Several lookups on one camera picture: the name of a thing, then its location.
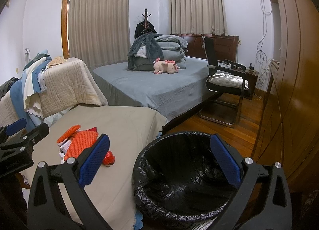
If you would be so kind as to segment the black office chair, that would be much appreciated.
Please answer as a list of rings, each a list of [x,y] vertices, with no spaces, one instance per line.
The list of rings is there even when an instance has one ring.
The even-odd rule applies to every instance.
[[[218,60],[213,38],[202,36],[202,47],[209,69],[206,88],[210,92],[216,93],[217,98],[203,106],[198,116],[220,125],[232,127],[239,121],[242,101],[249,89],[245,66],[226,59]],[[219,100],[218,98],[224,93],[238,96],[238,103]]]

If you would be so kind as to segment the pink plush pig toy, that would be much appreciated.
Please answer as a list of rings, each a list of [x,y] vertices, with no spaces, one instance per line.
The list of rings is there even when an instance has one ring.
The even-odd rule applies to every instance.
[[[154,62],[154,73],[155,74],[174,74],[179,70],[178,65],[173,60],[160,60],[157,58]]]

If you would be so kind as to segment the dark wooden headboard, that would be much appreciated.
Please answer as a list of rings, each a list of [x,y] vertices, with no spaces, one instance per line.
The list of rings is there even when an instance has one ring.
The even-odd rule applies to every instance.
[[[201,34],[176,34],[188,42],[187,56],[206,59],[204,49],[202,47]],[[205,34],[205,37],[214,40],[214,49],[218,60],[230,60],[237,62],[237,48],[239,43],[239,36],[216,36],[212,34]]]

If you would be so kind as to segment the beige curtain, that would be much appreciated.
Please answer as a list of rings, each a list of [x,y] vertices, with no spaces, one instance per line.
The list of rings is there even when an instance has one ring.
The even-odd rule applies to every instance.
[[[71,57],[89,70],[127,61],[129,0],[70,0],[68,39]]]
[[[170,33],[227,36],[223,0],[170,0]]]

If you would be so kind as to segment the right beige curtain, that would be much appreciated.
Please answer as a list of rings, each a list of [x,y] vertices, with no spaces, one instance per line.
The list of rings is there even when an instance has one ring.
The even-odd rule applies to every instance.
[[[223,0],[170,0],[170,33],[227,36]]]

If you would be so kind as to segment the white blue medicine box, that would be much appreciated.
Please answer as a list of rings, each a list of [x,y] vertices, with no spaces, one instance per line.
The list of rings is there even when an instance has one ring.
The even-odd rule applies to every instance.
[[[72,140],[71,139],[65,139],[63,142],[62,142],[62,145],[60,146],[60,151],[64,154],[67,153],[70,145],[72,143]]]

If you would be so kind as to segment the wooden coat rack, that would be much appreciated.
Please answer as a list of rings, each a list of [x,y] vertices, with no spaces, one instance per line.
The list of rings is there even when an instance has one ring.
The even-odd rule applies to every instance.
[[[152,31],[152,29],[151,29],[150,24],[148,22],[148,17],[151,16],[151,14],[148,14],[148,9],[145,9],[142,16],[144,17],[144,30],[142,31],[142,34],[149,33]]]

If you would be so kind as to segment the silver cushion on chair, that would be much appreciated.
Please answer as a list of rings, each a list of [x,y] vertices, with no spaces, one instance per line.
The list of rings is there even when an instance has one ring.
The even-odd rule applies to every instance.
[[[207,80],[215,85],[242,88],[243,78],[237,75],[231,75],[225,72],[216,72],[214,75],[207,77]]]

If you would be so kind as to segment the red knitted glove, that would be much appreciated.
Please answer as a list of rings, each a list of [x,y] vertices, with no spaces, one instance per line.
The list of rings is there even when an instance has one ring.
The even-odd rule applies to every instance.
[[[116,157],[113,155],[112,151],[108,151],[103,159],[103,165],[110,167],[115,163]]]

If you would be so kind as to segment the grey sheet bed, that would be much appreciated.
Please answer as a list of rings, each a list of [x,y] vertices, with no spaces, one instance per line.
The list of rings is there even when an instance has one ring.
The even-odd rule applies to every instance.
[[[109,105],[149,107],[170,121],[214,95],[206,88],[207,64],[185,57],[185,69],[154,74],[130,71],[123,62],[94,69],[93,78]]]

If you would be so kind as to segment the blue white scalloped cloth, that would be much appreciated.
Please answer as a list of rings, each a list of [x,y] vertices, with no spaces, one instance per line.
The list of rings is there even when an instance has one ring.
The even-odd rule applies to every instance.
[[[44,119],[40,94],[46,91],[43,72],[51,61],[47,50],[37,53],[23,68],[21,79],[10,88],[10,98],[17,116],[27,122],[26,131],[31,131]]]

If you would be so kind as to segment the left beige curtain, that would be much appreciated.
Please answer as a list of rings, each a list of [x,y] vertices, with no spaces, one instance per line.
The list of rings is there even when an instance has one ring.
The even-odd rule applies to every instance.
[[[71,57],[89,70],[127,61],[129,0],[70,0],[68,39]]]

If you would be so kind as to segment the black lined trash bin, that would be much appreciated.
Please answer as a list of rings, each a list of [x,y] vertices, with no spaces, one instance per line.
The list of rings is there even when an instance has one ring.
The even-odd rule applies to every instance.
[[[132,174],[134,200],[152,225],[191,229],[215,219],[235,194],[211,151],[211,136],[173,133],[139,153]]]

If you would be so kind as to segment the wooden nightstand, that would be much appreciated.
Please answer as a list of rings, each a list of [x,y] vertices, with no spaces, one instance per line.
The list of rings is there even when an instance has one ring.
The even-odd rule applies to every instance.
[[[257,80],[259,77],[259,72],[256,70],[252,70],[250,68],[247,68],[245,72],[246,72],[246,81],[248,82],[248,89],[245,90],[244,97],[249,100],[252,100],[254,96]]]

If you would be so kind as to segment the folded grey blanket pile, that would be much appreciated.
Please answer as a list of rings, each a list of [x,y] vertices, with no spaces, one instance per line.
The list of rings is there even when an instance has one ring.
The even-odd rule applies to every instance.
[[[162,35],[155,38],[162,50],[161,60],[174,61],[179,69],[186,69],[185,55],[188,51],[188,42],[180,36]]]

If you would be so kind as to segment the beige quilted cover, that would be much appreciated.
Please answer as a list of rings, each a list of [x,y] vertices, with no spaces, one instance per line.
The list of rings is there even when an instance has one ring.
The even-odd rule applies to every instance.
[[[43,72],[46,91],[40,94],[43,122],[78,104],[108,105],[106,97],[95,83],[84,61],[70,58],[63,64],[47,68]],[[19,120],[10,93],[1,99],[1,126]]]

